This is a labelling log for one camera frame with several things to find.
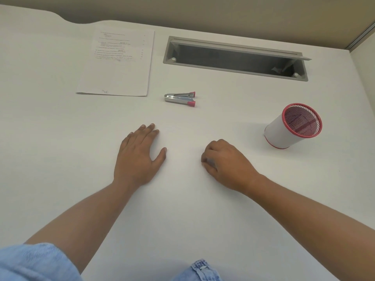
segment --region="mesh pen holder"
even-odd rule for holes
[[[311,107],[292,103],[264,130],[267,142],[278,149],[286,149],[305,138],[317,136],[322,130],[322,121]]]

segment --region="stack of paper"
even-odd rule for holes
[[[146,96],[153,42],[151,30],[97,27],[78,92]]]

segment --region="person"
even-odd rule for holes
[[[0,250],[0,280],[81,280],[132,194],[152,180],[166,158],[163,148],[150,158],[159,131],[142,125],[121,143],[113,182],[77,203],[24,245]],[[312,256],[341,281],[375,280],[375,230],[259,174],[234,146],[209,143],[201,162],[224,186],[254,200]],[[198,260],[174,280],[220,281],[205,260]]]

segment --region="wall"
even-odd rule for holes
[[[0,0],[73,22],[114,19],[345,48],[375,19],[375,0]]]
[[[350,55],[375,113],[375,33],[354,49]]]

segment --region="silver stapler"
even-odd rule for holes
[[[190,92],[187,94],[165,94],[164,100],[169,101],[171,103],[182,103],[187,104],[188,106],[195,106],[195,92]]]

